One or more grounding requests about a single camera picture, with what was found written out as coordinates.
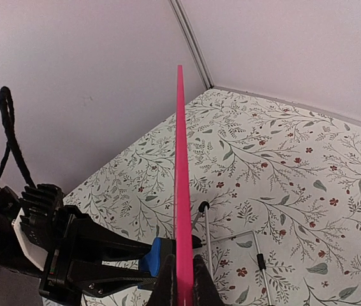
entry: floral tablecloth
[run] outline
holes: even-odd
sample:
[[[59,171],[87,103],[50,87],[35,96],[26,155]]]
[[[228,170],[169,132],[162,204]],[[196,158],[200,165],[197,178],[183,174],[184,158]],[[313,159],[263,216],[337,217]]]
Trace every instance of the floral tablecloth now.
[[[215,89],[186,111],[192,217],[208,200],[213,237],[258,233],[276,305],[361,306],[361,127]],[[170,237],[174,133],[171,116],[65,203],[130,238]],[[194,234],[204,233],[200,219]],[[214,281],[227,305],[266,305],[252,240],[213,245]],[[148,295],[128,289],[87,304],[141,306]]]

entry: pink stick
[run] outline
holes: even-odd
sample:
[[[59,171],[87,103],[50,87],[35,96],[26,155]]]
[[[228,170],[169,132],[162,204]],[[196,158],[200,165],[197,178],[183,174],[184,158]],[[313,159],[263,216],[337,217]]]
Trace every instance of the pink stick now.
[[[193,306],[193,251],[183,69],[178,65],[175,148],[176,276],[178,306]]]

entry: wall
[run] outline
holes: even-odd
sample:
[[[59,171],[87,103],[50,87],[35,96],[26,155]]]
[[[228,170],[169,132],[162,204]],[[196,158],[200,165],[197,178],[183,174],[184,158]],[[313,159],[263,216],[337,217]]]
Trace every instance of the wall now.
[[[190,101],[203,85],[167,0],[0,0],[0,88],[35,182],[68,192],[174,113],[177,64]],[[24,185],[13,158],[1,184]]]
[[[216,85],[361,121],[361,1],[182,2]]]

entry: tablecloth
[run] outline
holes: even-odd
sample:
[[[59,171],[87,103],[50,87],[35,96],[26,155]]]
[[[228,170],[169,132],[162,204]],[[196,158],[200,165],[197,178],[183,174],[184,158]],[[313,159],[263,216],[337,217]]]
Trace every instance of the tablecloth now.
[[[361,306],[361,127],[217,89],[187,105],[186,118],[192,218],[207,200],[213,237],[257,232],[276,305]],[[171,116],[65,203],[126,237],[171,237],[174,135]],[[204,233],[200,218],[194,234]],[[225,304],[266,305],[255,256],[250,236],[213,245]],[[148,295],[132,288],[87,304],[141,306]]]

